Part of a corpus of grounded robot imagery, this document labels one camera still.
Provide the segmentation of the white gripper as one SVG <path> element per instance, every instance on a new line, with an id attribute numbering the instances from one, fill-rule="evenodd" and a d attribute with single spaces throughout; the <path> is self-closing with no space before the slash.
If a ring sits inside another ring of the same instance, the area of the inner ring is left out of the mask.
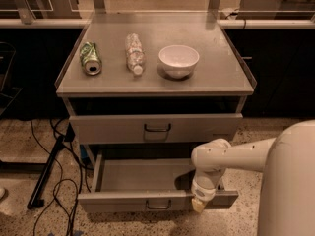
<path id="1" fill-rule="evenodd" d="M 215 177 L 194 176 L 191 186 L 194 198 L 191 200 L 191 203 L 192 208 L 196 212 L 202 213 L 206 207 L 206 203 L 214 198 L 218 181 Z"/>

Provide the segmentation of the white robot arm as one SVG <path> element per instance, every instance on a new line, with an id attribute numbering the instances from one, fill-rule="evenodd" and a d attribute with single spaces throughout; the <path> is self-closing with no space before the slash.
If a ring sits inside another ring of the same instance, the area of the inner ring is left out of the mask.
<path id="1" fill-rule="evenodd" d="M 257 236 L 315 236 L 315 121 L 277 137 L 231 145 L 216 139 L 193 149 L 192 206 L 204 210 L 227 168 L 263 174 Z"/>

